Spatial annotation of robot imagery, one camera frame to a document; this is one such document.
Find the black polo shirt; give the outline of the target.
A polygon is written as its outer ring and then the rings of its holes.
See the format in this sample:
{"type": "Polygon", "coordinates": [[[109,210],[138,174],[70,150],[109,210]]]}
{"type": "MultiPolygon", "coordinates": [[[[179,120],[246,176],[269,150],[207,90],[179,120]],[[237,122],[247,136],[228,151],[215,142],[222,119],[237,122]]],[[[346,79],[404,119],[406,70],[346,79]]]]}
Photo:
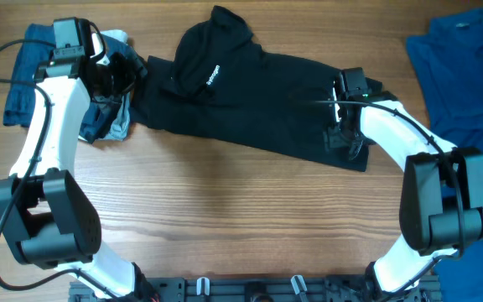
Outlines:
{"type": "Polygon", "coordinates": [[[148,128],[213,138],[365,171],[368,147],[341,135],[331,107],[335,67],[265,51],[222,6],[188,29],[172,61],[150,56],[130,106],[148,128]]]}

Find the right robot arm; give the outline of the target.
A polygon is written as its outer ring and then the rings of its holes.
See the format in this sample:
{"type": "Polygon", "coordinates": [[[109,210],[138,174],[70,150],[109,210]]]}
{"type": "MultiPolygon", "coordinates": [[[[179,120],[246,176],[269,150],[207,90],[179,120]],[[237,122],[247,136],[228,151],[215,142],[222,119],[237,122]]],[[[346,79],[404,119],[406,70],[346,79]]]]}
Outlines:
{"type": "Polygon", "coordinates": [[[403,172],[400,237],[370,263],[358,289],[365,301],[407,298],[442,260],[458,260],[483,240],[483,154],[430,132],[386,91],[374,92],[361,68],[339,72],[325,102],[327,148],[350,160],[379,145],[403,172]]]}

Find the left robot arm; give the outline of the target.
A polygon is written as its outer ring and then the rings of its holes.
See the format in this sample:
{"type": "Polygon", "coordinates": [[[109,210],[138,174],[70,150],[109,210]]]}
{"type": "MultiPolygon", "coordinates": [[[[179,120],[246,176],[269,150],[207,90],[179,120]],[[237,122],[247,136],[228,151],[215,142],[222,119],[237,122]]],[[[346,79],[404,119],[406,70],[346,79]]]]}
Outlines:
{"type": "MultiPolygon", "coordinates": [[[[112,81],[100,61],[106,44],[83,18],[53,24],[50,57],[36,68],[32,121],[18,160],[0,180],[0,242],[18,263],[70,275],[98,299],[156,301],[158,294],[137,264],[101,238],[95,207],[75,181],[74,163],[83,117],[93,95],[112,81]]],[[[0,286],[13,290],[0,274],[0,286]]]]}

